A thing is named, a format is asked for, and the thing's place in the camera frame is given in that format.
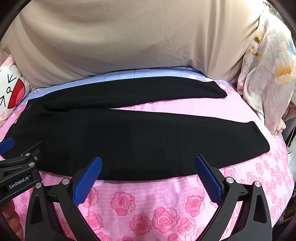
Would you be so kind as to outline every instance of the mattress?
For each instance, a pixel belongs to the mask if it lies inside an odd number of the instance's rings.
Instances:
[[[76,85],[147,76],[179,76],[212,81],[191,68],[142,69],[112,72],[38,89],[22,101],[1,127],[0,140],[27,107],[29,99]],[[220,171],[225,177],[231,176],[239,183],[252,184],[255,180],[261,182],[274,226],[294,188],[293,177],[287,166],[284,140],[281,134],[277,136],[270,134],[229,83],[219,80],[216,82],[227,92],[226,98],[159,101],[120,109],[210,116],[238,122],[254,121],[269,142],[270,151],[244,163],[222,168]],[[57,184],[64,178],[46,172],[41,172],[41,176],[45,185]],[[32,189],[14,199],[23,227],[31,192]],[[240,208],[241,202],[238,202],[222,239],[228,237],[233,230]],[[56,209],[65,234],[75,239],[58,204]],[[150,182],[97,180],[86,201],[79,205],[79,210],[87,223],[103,241],[193,241],[206,227],[216,209],[217,205],[210,201],[197,175]]]

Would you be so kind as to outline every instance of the floor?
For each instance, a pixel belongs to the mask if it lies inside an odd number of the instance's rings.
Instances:
[[[288,166],[294,176],[294,181],[296,181],[296,139],[292,142],[290,151],[291,153],[288,154]]]

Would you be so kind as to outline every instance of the finger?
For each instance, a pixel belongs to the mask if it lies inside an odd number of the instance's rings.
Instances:
[[[14,202],[10,200],[9,202],[5,203],[1,208],[1,212],[5,218],[9,219],[15,212]]]
[[[13,213],[13,215],[8,219],[7,222],[15,233],[19,231],[21,227],[20,217],[16,212]]]
[[[16,232],[16,235],[21,239],[24,236],[24,231],[22,230],[22,226],[20,226],[20,229]]]

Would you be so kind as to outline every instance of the pillow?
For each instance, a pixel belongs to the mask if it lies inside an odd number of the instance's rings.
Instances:
[[[31,89],[9,55],[0,67],[0,126]]]
[[[35,88],[171,66],[233,83],[265,7],[258,0],[33,0],[1,47]]]

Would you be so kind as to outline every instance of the blue gripper pad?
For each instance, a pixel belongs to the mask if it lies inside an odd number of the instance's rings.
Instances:
[[[220,206],[223,202],[223,189],[201,156],[194,159],[194,168],[212,202]]]
[[[4,152],[10,150],[15,146],[15,141],[13,138],[9,138],[5,141],[0,142],[0,155],[2,155]]]
[[[76,207],[85,202],[101,170],[102,160],[96,157],[74,187],[72,201]]]

